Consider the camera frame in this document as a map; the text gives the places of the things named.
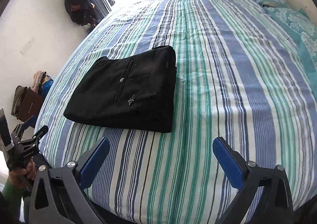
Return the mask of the green sleeve left forearm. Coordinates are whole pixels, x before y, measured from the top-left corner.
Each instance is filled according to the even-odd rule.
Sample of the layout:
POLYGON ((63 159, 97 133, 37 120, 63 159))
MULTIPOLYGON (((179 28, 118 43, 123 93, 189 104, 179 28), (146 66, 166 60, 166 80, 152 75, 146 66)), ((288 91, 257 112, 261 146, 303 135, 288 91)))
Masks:
POLYGON ((7 179, 1 191, 1 223, 21 223, 20 207, 24 192, 24 187, 15 187, 7 179))

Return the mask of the left hand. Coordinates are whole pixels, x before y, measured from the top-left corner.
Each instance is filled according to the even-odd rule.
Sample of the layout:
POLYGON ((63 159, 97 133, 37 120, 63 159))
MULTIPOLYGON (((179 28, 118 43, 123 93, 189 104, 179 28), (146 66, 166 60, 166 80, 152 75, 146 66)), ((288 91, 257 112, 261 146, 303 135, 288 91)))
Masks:
POLYGON ((36 167, 31 157, 26 168, 17 167, 9 172, 9 181, 15 188, 23 189, 26 187, 21 177, 26 176, 27 179, 34 180, 36 177, 36 167))

